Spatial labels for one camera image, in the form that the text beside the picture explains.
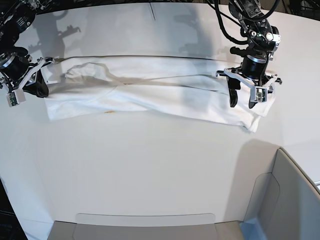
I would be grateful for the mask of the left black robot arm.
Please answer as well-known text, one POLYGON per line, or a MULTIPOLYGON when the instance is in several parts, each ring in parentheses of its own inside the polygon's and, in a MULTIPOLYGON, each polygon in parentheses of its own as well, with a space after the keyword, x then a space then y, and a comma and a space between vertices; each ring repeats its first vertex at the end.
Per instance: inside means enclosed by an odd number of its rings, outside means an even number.
POLYGON ((262 13, 258 0, 230 0, 228 9, 231 13, 229 20, 240 27, 240 34, 244 40, 237 40, 230 36, 223 23, 224 13, 220 11, 217 0, 206 2, 216 13, 219 28, 223 35, 238 46, 245 49, 231 47, 230 53, 242 57, 238 67, 218 70, 217 76, 226 77, 229 90, 229 104, 234 108, 238 103, 238 91, 241 85, 250 90, 248 107, 252 109, 257 103, 265 103, 273 93, 273 84, 282 84, 277 74, 268 75, 267 66, 274 58, 274 53, 281 42, 279 30, 269 24, 268 17, 276 10, 279 2, 275 1, 267 13, 262 13))

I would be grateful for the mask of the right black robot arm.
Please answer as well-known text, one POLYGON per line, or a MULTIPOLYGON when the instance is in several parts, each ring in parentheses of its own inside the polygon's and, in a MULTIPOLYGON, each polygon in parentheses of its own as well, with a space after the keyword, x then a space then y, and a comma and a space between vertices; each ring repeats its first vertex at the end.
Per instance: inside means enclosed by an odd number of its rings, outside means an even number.
POLYGON ((9 101, 18 103, 18 91, 38 98, 46 98, 49 89, 41 68, 53 64, 52 57, 41 57, 32 62, 24 47, 15 46, 41 11, 49 8, 50 0, 15 0, 0 12, 0 87, 8 91, 9 101))

